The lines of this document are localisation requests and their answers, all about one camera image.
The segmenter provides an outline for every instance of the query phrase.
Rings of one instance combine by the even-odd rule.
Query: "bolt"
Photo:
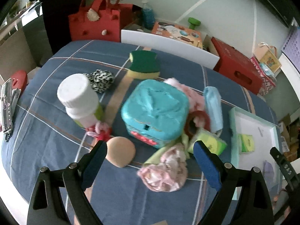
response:
[[[232,164],[229,163],[229,162],[225,162],[225,163],[224,163],[224,167],[230,169],[230,168],[232,168]]]
[[[73,169],[77,167],[77,163],[76,162],[72,162],[70,165],[69,165],[69,168]]]
[[[42,173],[46,172],[47,170],[48,170],[48,168],[46,166],[40,168],[40,171]]]
[[[255,167],[253,168],[253,171],[256,172],[256,173],[259,173],[259,172],[260,172],[260,169],[259,169],[258,167],[255,166]]]

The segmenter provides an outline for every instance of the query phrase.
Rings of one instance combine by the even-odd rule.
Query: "black and white scrunchie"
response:
[[[97,69],[93,73],[84,73],[84,75],[90,81],[92,89],[99,93],[106,91],[115,80],[114,75],[107,70]]]

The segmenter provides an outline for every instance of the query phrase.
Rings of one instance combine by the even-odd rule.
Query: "mint green tray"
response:
[[[252,114],[239,107],[234,107],[229,112],[231,139],[231,163],[239,169],[250,170],[259,167],[263,171],[264,161],[272,164],[274,170],[273,186],[281,183],[281,172],[278,165],[270,155],[270,149],[276,147],[279,150],[279,142],[276,125]],[[253,136],[255,151],[240,154],[241,140],[238,134],[250,134]],[[236,188],[233,200],[239,197],[241,188]]]

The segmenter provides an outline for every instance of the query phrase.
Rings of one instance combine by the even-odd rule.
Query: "bottle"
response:
[[[144,26],[146,29],[152,30],[155,23],[153,9],[147,3],[146,0],[142,1],[142,3],[143,3],[142,12],[143,12]]]
[[[57,97],[66,113],[82,128],[94,126],[103,116],[97,93],[81,73],[65,78],[58,86]]]

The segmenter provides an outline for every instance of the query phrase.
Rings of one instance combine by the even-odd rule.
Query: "green scouring pad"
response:
[[[132,51],[129,55],[132,64],[127,71],[127,76],[139,80],[158,78],[160,66],[156,56],[157,54],[151,51]]]

